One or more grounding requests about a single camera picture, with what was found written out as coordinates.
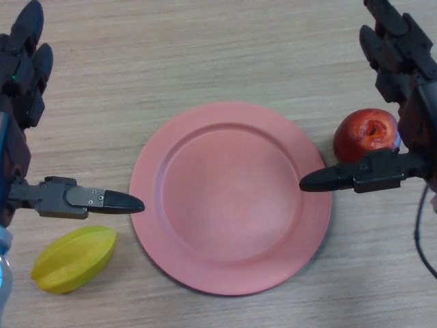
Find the plate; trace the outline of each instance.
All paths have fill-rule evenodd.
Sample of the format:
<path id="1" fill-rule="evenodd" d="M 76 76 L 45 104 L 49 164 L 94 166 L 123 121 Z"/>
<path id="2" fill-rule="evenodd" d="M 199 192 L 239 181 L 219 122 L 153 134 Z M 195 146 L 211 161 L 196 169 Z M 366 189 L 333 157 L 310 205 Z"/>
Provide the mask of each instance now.
<path id="1" fill-rule="evenodd" d="M 166 123 L 142 149 L 132 224 L 149 257 L 181 284 L 247 295 L 308 263 L 330 219 L 330 193 L 299 180 L 324 167 L 310 139 L 279 114 L 216 102 Z"/>

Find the wooden table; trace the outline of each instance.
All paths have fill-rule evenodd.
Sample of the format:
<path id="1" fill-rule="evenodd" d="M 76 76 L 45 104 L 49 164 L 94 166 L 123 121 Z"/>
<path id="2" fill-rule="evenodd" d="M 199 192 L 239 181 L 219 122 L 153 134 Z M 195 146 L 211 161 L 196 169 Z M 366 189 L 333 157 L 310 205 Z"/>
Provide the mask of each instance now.
<path id="1" fill-rule="evenodd" d="M 393 1 L 437 40 L 437 2 Z M 2 0 L 8 32 L 24 0 Z M 328 164 L 341 119 L 364 107 L 396 114 L 373 86 L 358 41 L 373 18 L 350 0 L 43 0 L 42 41 L 55 53 L 46 111 L 27 133 L 29 180 L 75 177 L 127 191 L 144 143 L 182 111 L 216 100 L 257 103 L 295 121 Z M 423 183 L 333 194 L 323 246 L 297 276 L 259 295 L 210 297 L 173 283 L 144 256 L 128 216 L 87 221 L 18 211 L 10 231 L 14 291 L 8 328 L 435 327 L 437 281 L 412 239 Z M 33 261 L 84 225 L 119 232 L 108 267 L 70 295 L 36 288 Z M 424 248 L 437 265 L 436 216 L 427 206 Z"/>

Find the black cable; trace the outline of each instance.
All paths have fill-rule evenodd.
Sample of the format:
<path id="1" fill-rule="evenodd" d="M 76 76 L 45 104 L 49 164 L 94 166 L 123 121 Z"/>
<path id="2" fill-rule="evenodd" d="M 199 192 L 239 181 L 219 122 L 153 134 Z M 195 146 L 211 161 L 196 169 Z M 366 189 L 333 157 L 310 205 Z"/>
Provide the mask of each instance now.
<path id="1" fill-rule="evenodd" d="M 421 247 L 421 234 L 420 234 L 420 226 L 421 226 L 421 218 L 422 218 L 422 212 L 423 212 L 423 205 L 425 203 L 425 198 L 428 193 L 428 186 L 425 186 L 422 192 L 421 200 L 419 202 L 419 208 L 417 209 L 417 216 L 416 216 L 416 228 L 414 230 L 414 241 L 416 242 L 416 248 L 419 253 L 419 256 L 421 257 L 421 260 L 425 267 L 429 270 L 429 272 L 434 276 L 434 278 L 437 279 L 437 271 L 432 267 L 432 265 L 428 262 L 428 260 L 425 257 L 425 254 L 423 254 L 422 247 Z"/>

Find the red apple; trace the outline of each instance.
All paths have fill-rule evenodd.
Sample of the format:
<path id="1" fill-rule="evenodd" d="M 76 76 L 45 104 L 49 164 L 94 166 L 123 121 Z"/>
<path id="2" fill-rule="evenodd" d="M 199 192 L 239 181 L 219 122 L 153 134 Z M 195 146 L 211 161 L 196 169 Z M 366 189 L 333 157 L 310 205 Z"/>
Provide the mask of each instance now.
<path id="1" fill-rule="evenodd" d="M 366 152 L 396 149 L 401 143 L 397 121 L 388 111 L 366 108 L 350 114 L 335 131 L 334 153 L 340 163 L 362 159 Z"/>

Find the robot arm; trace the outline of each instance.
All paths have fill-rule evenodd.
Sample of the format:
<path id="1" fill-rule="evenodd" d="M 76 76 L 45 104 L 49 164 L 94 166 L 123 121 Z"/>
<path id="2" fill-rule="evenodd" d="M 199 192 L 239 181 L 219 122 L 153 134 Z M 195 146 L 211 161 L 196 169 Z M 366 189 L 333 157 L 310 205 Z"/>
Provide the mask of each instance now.
<path id="1" fill-rule="evenodd" d="M 72 219 L 85 219 L 88 212 L 143 211 L 143 202 L 131 195 L 80 187 L 71 178 L 46 177 L 36 186 L 25 180 L 31 160 L 25 130 L 35 128 L 44 112 L 42 95 L 53 66 L 51 47 L 37 48 L 43 24 L 42 6 L 32 0 L 10 35 L 0 35 L 0 226 L 9 226 L 17 208 Z"/>
<path id="2" fill-rule="evenodd" d="M 354 189 L 357 193 L 401 187 L 423 178 L 437 191 L 437 63 L 431 40 L 409 14 L 400 15 L 388 0 L 365 0 L 376 20 L 363 26 L 360 44 L 377 72 L 376 88 L 388 103 L 399 104 L 399 134 L 406 154 L 389 149 L 368 152 L 358 163 L 313 172 L 300 181 L 303 191 Z"/>

